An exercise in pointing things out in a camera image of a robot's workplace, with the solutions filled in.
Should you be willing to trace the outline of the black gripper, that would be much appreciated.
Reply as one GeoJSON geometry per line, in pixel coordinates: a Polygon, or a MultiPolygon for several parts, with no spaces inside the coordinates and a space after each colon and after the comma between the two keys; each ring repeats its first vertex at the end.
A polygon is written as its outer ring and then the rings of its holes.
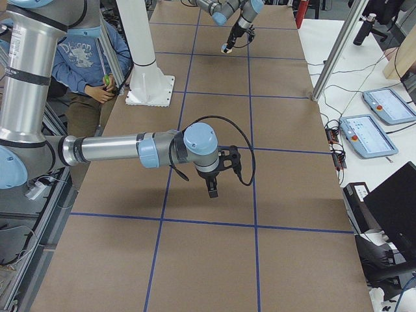
{"type": "Polygon", "coordinates": [[[208,194],[210,198],[217,198],[218,197],[218,190],[217,190],[217,180],[216,177],[218,174],[216,173],[199,173],[198,174],[201,178],[205,180],[205,184],[208,188],[208,194]]]}
{"type": "Polygon", "coordinates": [[[229,40],[227,41],[228,48],[232,48],[235,45],[235,41],[242,37],[243,34],[247,31],[247,27],[241,27],[238,23],[234,24],[234,26],[231,29],[229,40]]]}

